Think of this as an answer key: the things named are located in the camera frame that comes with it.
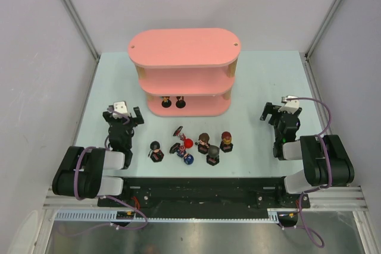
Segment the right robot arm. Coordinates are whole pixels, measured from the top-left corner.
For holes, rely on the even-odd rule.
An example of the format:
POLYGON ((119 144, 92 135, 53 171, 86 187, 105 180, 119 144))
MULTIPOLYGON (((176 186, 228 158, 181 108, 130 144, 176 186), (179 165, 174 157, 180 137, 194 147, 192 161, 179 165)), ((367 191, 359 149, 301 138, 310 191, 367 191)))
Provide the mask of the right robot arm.
POLYGON ((346 186, 354 181, 354 166, 338 135, 296 137, 300 129, 299 100, 282 101, 283 105, 267 102, 260 120, 268 116, 274 128, 273 156, 280 161, 301 161, 302 170, 284 178, 287 193, 346 186))

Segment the dark-haired red-suit figurine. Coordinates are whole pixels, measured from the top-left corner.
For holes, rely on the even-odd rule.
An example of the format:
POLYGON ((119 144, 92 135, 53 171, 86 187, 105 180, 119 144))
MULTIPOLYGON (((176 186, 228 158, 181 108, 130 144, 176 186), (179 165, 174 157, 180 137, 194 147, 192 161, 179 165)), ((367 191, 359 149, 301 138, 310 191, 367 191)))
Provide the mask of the dark-haired red-suit figurine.
POLYGON ((158 141, 151 142, 149 148, 150 148, 150 151, 149 151, 148 157, 153 162, 161 162, 164 159, 164 154, 160 149, 160 143, 158 141))

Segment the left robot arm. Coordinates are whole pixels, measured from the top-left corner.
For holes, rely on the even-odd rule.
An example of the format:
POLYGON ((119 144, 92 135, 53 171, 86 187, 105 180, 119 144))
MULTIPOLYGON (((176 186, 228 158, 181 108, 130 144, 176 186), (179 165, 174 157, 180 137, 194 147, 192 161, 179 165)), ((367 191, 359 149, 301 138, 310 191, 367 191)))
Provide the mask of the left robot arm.
POLYGON ((134 128, 144 123, 140 108, 134 107, 133 112, 135 116, 125 101, 115 102, 102 113, 109 125, 104 147, 67 149, 52 182, 55 195, 82 200, 122 193, 123 179, 104 175, 104 171, 125 170, 131 164, 134 128))

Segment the red gold armor figurine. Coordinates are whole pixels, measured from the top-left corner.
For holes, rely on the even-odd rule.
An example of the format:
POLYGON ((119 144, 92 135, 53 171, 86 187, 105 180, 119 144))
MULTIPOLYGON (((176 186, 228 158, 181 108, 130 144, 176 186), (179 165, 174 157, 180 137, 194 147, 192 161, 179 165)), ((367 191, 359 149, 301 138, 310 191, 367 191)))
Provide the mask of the red gold armor figurine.
POLYGON ((230 132, 224 131, 221 134, 220 149, 224 153, 228 153, 233 150, 232 135, 230 132))

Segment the grey masked bat figurine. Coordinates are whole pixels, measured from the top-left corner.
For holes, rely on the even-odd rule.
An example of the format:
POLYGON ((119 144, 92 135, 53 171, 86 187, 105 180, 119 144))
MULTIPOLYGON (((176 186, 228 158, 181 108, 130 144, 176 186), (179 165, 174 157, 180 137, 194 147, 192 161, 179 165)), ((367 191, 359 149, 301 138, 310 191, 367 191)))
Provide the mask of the grey masked bat figurine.
POLYGON ((207 163, 209 165, 215 166, 220 162, 220 148, 215 146, 215 145, 210 145, 208 148, 208 153, 207 153, 207 163))

